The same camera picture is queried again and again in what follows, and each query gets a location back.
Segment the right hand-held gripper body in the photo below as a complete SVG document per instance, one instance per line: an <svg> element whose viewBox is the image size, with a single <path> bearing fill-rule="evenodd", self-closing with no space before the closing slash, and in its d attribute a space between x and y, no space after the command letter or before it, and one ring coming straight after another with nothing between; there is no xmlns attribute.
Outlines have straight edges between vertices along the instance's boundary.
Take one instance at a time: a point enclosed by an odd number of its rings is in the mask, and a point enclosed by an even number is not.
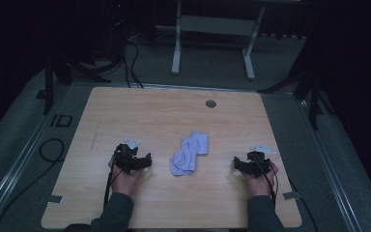
<svg viewBox="0 0 371 232"><path fill-rule="evenodd" d="M248 175L258 178L274 172L274 168L271 166L271 160L265 157L264 152L253 150L248 152L246 156L248 160L246 173Z"/></svg>

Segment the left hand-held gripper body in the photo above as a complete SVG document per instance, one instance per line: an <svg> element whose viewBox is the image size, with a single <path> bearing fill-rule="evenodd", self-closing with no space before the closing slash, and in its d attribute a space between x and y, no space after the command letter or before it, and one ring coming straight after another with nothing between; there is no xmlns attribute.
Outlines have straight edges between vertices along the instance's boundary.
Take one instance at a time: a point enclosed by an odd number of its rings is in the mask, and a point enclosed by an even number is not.
<svg viewBox="0 0 371 232"><path fill-rule="evenodd" d="M131 170L140 169L140 160L136 156L139 144L139 141L125 137L123 143L119 144L114 151L115 165L127 174L129 174Z"/></svg>

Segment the person's right hand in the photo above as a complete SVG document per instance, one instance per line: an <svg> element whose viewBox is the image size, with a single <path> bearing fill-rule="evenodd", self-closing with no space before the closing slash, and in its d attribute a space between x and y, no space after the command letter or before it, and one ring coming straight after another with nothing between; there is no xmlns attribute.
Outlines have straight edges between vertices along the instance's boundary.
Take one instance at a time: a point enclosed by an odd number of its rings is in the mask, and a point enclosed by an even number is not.
<svg viewBox="0 0 371 232"><path fill-rule="evenodd" d="M272 196L275 184L274 176L278 172L278 168L273 162L271 162L271 166L274 168L274 172L270 172L266 176L255 178L243 173L243 177L246 180L248 190L252 197Z"/></svg>

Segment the person's left hand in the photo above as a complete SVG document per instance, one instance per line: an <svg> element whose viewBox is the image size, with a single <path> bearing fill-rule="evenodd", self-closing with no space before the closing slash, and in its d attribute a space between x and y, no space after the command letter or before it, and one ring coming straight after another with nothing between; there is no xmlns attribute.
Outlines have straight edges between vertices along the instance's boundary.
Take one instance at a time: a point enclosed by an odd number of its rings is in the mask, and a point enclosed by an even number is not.
<svg viewBox="0 0 371 232"><path fill-rule="evenodd" d="M112 192L118 192L131 196L137 181L140 179L143 173L143 170L135 170L132 173L127 174L121 168L115 165L114 158L110 159L108 165L111 168L111 180L109 181L109 185Z"/></svg>

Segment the white sock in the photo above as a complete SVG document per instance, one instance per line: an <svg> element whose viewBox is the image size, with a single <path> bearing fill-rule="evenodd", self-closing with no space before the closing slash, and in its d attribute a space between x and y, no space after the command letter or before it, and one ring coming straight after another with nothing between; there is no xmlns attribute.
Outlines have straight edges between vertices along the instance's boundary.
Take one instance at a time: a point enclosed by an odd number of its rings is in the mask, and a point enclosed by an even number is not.
<svg viewBox="0 0 371 232"><path fill-rule="evenodd" d="M209 137L195 130L189 136L182 138L181 148L195 152L197 155L207 155L209 153Z"/></svg>
<svg viewBox="0 0 371 232"><path fill-rule="evenodd" d="M170 159L170 171L175 176L191 174L195 171L197 154L194 150L181 149Z"/></svg>

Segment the black floor tape marking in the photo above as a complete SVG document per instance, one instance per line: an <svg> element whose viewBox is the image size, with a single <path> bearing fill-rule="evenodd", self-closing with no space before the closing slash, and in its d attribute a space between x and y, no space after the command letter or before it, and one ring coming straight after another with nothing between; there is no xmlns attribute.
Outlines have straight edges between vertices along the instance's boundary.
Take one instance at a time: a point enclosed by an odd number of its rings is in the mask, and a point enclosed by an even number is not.
<svg viewBox="0 0 371 232"><path fill-rule="evenodd" d="M56 128L65 128L71 125L72 120L73 117L71 115L55 114L49 125Z"/></svg>

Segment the black stand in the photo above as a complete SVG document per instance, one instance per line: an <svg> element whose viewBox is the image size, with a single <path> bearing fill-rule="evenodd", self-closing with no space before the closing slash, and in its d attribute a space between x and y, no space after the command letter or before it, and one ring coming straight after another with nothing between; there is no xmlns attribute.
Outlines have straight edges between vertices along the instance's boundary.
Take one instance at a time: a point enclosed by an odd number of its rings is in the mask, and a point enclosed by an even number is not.
<svg viewBox="0 0 371 232"><path fill-rule="evenodd" d="M308 37L287 77L271 87L258 90L258 93L270 94L297 82L298 85L293 97L298 101L304 101L307 96L310 96L308 121L314 130L318 128L317 114L321 97L322 63L326 55L326 45L323 41Z"/></svg>
<svg viewBox="0 0 371 232"><path fill-rule="evenodd" d="M51 51L44 62L44 89L38 93L38 97L44 99L43 115L47 115L54 105L54 76L57 76L62 84L70 85L72 83L70 70L77 70L95 82L110 83L109 79L101 77L100 74L116 67L117 63L112 61L104 66L88 68L70 56L59 51Z"/></svg>

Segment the metal floor rail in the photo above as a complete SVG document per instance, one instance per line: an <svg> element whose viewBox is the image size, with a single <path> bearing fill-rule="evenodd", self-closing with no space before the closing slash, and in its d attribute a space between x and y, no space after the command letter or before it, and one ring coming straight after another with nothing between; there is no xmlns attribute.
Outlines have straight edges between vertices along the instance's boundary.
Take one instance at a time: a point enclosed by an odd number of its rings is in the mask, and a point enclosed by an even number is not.
<svg viewBox="0 0 371 232"><path fill-rule="evenodd" d="M11 195L15 185L17 184L21 174L23 173L28 161L38 147L38 144L43 136L45 128L50 123L53 117L53 109L48 110L36 125L33 133L28 138L22 150L14 160L13 164L6 172L0 182L0 215L6 205L6 201Z"/></svg>
<svg viewBox="0 0 371 232"><path fill-rule="evenodd" d="M349 232L362 232L361 226L354 212L354 209L349 201L348 194L345 192L343 185L341 184L339 177L334 170L333 164L331 162L328 150L322 140L322 137L318 130L315 130L308 119L308 111L310 104L305 100L299 100L298 106L301 112L302 118L306 121L306 125L311 132L311 137L315 143L318 159L324 169L327 176L328 183L332 190L332 194L338 205L339 211L344 218L344 222L348 228Z"/></svg>

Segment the white desk frame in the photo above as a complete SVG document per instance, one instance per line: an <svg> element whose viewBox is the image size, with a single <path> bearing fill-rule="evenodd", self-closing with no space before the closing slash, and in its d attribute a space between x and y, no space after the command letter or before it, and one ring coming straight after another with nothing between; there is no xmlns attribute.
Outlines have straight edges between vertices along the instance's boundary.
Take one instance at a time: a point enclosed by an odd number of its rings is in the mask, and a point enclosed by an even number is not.
<svg viewBox="0 0 371 232"><path fill-rule="evenodd" d="M248 46L242 50L243 62L247 79L254 80L255 73L251 53L266 8L260 7L255 19L234 19L183 14L182 5L183 0L177 0L176 41L171 73L178 74L180 72L183 32L224 34L249 37Z"/></svg>

